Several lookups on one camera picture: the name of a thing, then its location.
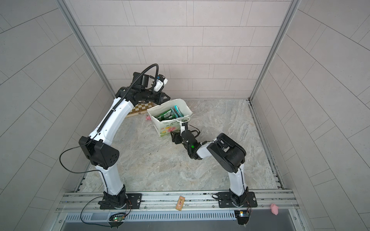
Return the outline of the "white paper bag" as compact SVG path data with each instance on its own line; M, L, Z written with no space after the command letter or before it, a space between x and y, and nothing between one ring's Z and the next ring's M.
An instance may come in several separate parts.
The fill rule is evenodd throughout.
M193 115L187 103L174 99L147 110L160 137L180 130L180 122L187 122Z

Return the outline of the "green spring tea candy bag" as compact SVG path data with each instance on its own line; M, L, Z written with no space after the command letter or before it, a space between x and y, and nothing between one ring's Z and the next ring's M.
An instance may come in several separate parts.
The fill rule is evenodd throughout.
M163 112L161 114L159 114L158 116L156 116L156 119L158 121L164 121L164 120L172 120L172 119L175 119L176 118L176 113L170 109L166 112Z

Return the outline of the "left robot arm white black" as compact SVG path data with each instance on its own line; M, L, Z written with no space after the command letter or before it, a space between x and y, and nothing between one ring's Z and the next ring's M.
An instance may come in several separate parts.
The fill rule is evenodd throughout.
M95 166L103 181L104 195L99 202L101 209L123 208L127 204L125 185L117 167L119 151L111 146L118 128L140 102L160 105L170 99L162 92L167 83L165 76L159 74L154 77L152 87L148 87L152 76L138 72L133 76L129 87L118 90L110 110L98 127L88 137L82 136L79 140L85 156Z

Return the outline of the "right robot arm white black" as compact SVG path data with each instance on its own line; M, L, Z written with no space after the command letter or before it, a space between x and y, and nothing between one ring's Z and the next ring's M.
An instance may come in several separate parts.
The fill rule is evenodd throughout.
M214 157L228 172L230 200L237 207L247 203L249 189L244 179L244 163L246 151L234 140L221 133L213 141L200 143L189 130L171 132L172 142L183 144L191 159L202 160Z

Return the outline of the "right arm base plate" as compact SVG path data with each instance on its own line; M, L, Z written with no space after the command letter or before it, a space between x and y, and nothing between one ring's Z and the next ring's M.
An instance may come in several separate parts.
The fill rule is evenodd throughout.
M213 199L218 201L220 208L256 208L258 207L255 193L245 191L241 196L233 192L218 192L213 194Z

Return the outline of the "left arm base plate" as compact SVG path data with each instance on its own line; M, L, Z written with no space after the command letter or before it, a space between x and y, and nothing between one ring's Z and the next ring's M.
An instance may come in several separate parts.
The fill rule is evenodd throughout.
M120 193L119 195L104 193L103 200L98 204L100 209L139 209L141 200L141 193Z

